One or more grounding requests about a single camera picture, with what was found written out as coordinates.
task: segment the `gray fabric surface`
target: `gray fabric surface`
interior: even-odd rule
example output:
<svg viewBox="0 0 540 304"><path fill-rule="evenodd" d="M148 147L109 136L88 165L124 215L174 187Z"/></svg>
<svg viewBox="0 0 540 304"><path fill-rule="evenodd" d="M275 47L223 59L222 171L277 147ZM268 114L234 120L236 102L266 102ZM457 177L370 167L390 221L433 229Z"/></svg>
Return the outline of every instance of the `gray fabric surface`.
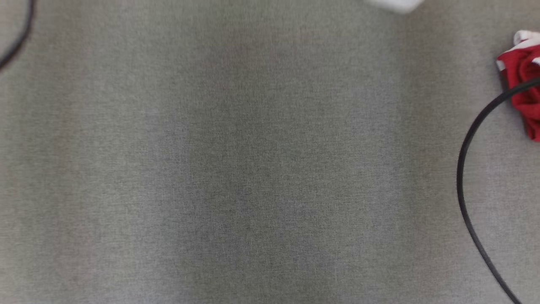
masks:
<svg viewBox="0 0 540 304"><path fill-rule="evenodd" d="M0 47L25 2L0 1ZM455 166L536 0L39 1L0 74L1 303L509 303ZM540 146L505 104L472 219L540 300Z"/></svg>

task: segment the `red and white cloth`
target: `red and white cloth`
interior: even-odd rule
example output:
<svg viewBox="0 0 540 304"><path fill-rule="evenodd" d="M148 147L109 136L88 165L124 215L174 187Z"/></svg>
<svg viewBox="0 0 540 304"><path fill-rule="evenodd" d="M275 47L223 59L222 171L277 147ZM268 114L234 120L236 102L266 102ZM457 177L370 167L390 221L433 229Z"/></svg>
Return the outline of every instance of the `red and white cloth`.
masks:
<svg viewBox="0 0 540 304"><path fill-rule="evenodd" d="M540 77L540 32L518 31L514 45L497 58L508 88ZM540 87L515 95L512 105L523 115L529 137L540 142Z"/></svg>

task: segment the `red cloth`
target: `red cloth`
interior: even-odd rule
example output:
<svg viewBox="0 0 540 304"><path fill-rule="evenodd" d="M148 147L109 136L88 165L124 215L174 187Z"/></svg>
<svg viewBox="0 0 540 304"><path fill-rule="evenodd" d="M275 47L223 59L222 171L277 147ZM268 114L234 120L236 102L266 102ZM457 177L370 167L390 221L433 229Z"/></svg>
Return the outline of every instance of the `red cloth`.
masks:
<svg viewBox="0 0 540 304"><path fill-rule="evenodd" d="M540 77L540 33L519 31L516 46L498 57L508 88ZM515 95L512 105L521 113L529 137L540 142L540 87Z"/></svg>

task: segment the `white object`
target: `white object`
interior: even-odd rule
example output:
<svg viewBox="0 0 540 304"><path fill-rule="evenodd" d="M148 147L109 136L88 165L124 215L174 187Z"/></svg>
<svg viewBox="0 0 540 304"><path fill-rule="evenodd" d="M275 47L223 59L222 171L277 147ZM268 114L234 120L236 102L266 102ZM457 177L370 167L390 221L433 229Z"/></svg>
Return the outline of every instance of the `white object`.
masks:
<svg viewBox="0 0 540 304"><path fill-rule="evenodd" d="M417 8L424 0L367 0L367 2L400 14L407 14Z"/></svg>

